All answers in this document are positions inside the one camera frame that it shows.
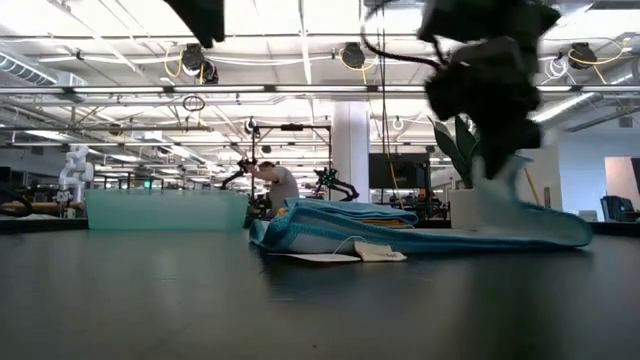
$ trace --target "white planter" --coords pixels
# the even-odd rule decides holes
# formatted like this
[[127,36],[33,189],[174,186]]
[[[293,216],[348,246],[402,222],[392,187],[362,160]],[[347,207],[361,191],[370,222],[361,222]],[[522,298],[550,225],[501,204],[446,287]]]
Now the white planter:
[[473,189],[449,191],[451,228],[478,230],[481,224],[480,208]]

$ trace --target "yellow cable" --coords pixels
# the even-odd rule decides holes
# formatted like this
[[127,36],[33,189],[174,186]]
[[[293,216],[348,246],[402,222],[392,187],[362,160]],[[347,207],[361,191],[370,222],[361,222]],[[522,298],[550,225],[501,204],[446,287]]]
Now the yellow cable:
[[[340,50],[340,60],[342,60],[342,50]],[[350,68],[349,66],[347,66],[347,68],[351,69],[351,70],[358,70],[358,71],[362,71],[362,81],[364,82],[365,85],[367,85],[367,69],[362,68],[362,69],[353,69]],[[378,128],[378,122],[376,122],[375,120],[373,120],[374,124],[376,125],[376,130],[378,131],[378,134],[380,134],[380,128]],[[400,193],[398,191],[398,182],[396,181],[396,173],[395,171],[393,171],[393,164],[391,164],[391,156],[389,155],[389,153],[384,149],[384,147],[382,148],[382,152],[387,154],[387,161],[389,161],[389,169],[391,169],[391,179],[393,179],[393,195],[396,195],[396,192],[398,192],[398,194]],[[400,200],[400,208],[402,210],[404,210],[404,204],[402,203],[402,198],[399,199]]]
[[169,70],[169,64],[167,64],[167,59],[169,58],[169,51],[171,50],[171,47],[167,48],[167,53],[164,56],[164,70],[167,72],[167,75],[171,76],[172,78],[177,78],[178,76],[180,76],[180,73],[182,72],[182,53],[184,52],[184,50],[180,51],[180,59],[178,59],[178,72],[177,73],[172,73],[171,70]]
[[353,70],[353,71],[367,71],[376,65],[376,60],[378,59],[378,57],[376,56],[376,58],[373,60],[371,65],[367,66],[366,68],[357,69],[357,68],[352,68],[351,66],[347,65],[347,63],[344,62],[344,59],[342,59],[343,52],[344,52],[344,49],[340,49],[340,52],[338,52],[338,59],[340,59],[340,62],[342,63],[342,65],[344,65],[347,69]]
[[596,71],[596,74],[598,74],[598,77],[600,78],[600,80],[602,80],[602,83],[607,85],[607,81],[604,79],[604,76],[602,76],[602,73],[600,72],[600,70],[598,70],[598,66],[597,65],[593,66],[593,70]]
[[607,59],[607,60],[602,60],[602,61],[584,61],[584,60],[576,59],[575,57],[573,57],[573,56],[571,55],[572,53],[574,53],[574,52],[575,52],[575,50],[573,50],[573,49],[569,50],[569,52],[567,53],[567,57],[568,57],[569,59],[571,59],[571,60],[573,60],[573,61],[577,62],[577,63],[585,64],[585,65],[603,65],[603,64],[608,64],[608,63],[610,63],[610,62],[612,62],[612,61],[616,61],[616,60],[618,60],[618,59],[622,56],[622,54],[624,54],[624,53],[625,53],[625,51],[624,51],[624,47],[625,47],[626,45],[627,45],[627,44],[626,44],[626,42],[624,42],[624,43],[622,44],[622,46],[620,47],[620,53],[618,53],[618,55],[616,55],[616,56],[614,56],[614,57],[612,57],[612,58],[609,58],[609,59]]

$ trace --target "potted plant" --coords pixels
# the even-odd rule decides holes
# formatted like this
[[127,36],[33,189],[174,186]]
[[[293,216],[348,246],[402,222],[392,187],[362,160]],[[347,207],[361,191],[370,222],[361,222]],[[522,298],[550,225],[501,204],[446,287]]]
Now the potted plant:
[[429,120],[433,124],[440,151],[451,159],[453,167],[464,184],[464,189],[451,189],[449,192],[451,227],[477,230],[480,225],[480,214],[477,210],[471,169],[473,158],[480,152],[480,140],[469,131],[469,127],[460,116],[455,117],[455,138],[443,123],[431,118]]

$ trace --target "black table surface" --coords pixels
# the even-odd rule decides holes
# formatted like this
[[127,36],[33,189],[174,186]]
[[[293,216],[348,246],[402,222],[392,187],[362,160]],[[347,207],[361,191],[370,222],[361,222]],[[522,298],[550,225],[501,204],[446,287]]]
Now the black table surface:
[[311,266],[247,233],[0,237],[1,359],[638,359],[640,241]]

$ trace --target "white pillar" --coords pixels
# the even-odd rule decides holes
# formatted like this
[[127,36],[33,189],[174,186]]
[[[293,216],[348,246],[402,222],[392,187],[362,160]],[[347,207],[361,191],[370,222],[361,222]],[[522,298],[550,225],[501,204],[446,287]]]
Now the white pillar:
[[[336,102],[333,113],[333,165],[338,179],[353,185],[360,197],[354,201],[368,203],[369,191],[369,107],[366,102]],[[344,194],[332,191],[331,199]]]

